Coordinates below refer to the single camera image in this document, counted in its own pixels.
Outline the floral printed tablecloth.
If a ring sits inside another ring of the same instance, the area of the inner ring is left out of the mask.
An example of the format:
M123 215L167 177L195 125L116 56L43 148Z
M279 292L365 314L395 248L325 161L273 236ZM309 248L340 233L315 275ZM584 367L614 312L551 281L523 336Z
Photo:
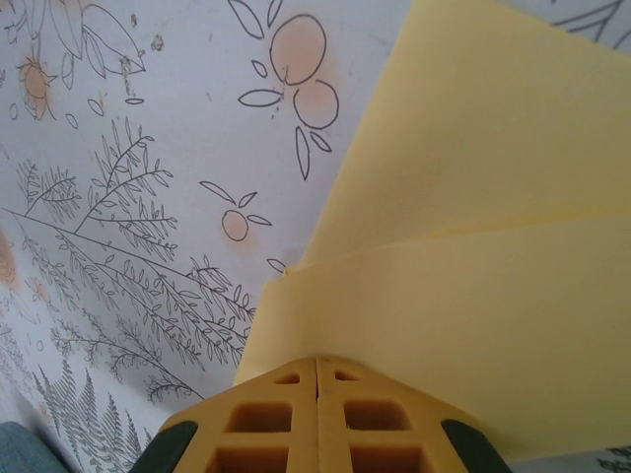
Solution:
M0 0L0 424L132 473L232 385L412 0Z

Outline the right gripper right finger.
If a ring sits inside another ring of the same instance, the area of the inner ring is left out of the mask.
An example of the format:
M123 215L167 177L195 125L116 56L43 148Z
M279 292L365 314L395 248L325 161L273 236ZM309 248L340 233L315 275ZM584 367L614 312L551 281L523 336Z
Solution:
M319 473L513 473L481 424L349 360L316 360Z

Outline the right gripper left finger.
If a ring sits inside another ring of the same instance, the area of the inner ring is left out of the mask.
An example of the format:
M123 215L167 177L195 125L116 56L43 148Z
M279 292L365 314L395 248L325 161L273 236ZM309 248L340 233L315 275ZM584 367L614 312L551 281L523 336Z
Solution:
M171 415L132 473L317 473L316 361L301 359Z

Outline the blue-grey glasses case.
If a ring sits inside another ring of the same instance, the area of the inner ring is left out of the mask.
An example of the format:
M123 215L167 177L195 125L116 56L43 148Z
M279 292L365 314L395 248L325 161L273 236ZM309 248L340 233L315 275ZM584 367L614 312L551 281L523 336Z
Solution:
M16 422L0 424L0 473L69 473L52 451Z

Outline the yellow cloth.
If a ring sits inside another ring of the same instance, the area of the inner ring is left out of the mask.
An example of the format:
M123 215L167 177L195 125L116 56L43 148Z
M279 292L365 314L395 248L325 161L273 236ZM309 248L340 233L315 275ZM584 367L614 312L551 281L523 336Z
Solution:
M631 54L496 0L413 0L236 380L356 360L508 458L631 444Z

